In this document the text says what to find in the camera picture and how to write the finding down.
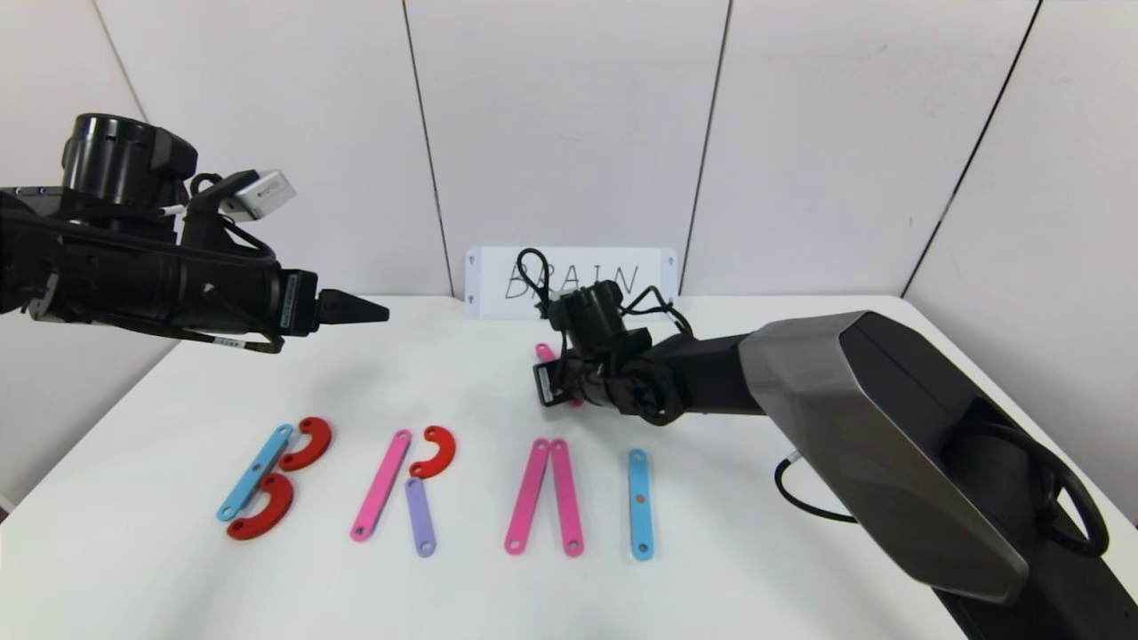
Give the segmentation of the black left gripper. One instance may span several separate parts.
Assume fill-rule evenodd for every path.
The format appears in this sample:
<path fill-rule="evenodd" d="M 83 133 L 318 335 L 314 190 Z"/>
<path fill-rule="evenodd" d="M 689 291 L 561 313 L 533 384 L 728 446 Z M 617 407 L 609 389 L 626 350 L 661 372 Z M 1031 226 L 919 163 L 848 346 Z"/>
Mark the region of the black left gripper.
<path fill-rule="evenodd" d="M 389 307 L 353 294 L 318 293 L 316 273 L 288 270 L 277 260 L 257 266 L 181 255 L 178 260 L 181 284 L 173 325 L 183 331 L 259 333 L 281 340 L 310 335 L 314 325 L 377 325 L 390 318 Z"/>

